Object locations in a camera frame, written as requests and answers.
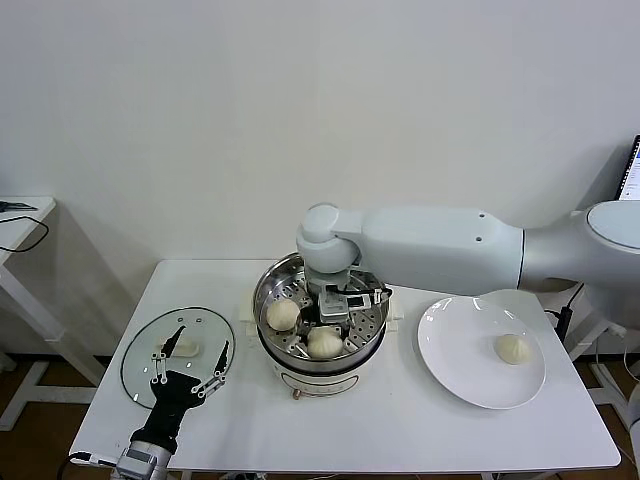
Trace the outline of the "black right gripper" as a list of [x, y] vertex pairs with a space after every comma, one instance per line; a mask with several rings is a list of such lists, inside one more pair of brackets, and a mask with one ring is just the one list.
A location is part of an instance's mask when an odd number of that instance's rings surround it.
[[[295, 334], [294, 348], [303, 358], [310, 358], [308, 352], [308, 334], [311, 328], [318, 325], [320, 321], [319, 307], [309, 304], [300, 309], [299, 324], [304, 329], [299, 329]], [[358, 350], [360, 348], [360, 336], [355, 327], [343, 325], [341, 327], [341, 338], [345, 350]]]

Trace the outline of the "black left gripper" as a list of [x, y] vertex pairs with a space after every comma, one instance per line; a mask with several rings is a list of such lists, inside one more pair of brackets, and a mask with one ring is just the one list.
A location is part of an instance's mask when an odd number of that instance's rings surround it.
[[156, 401], [144, 426], [131, 435], [131, 442], [146, 442], [175, 453], [177, 436], [185, 413], [202, 405], [204, 398], [226, 383], [229, 340], [225, 341], [212, 373], [203, 381], [200, 382], [199, 379], [181, 372], [167, 371], [166, 362], [172, 356], [185, 329], [185, 326], [180, 326], [162, 344], [160, 350], [151, 355], [153, 375], [150, 383]]

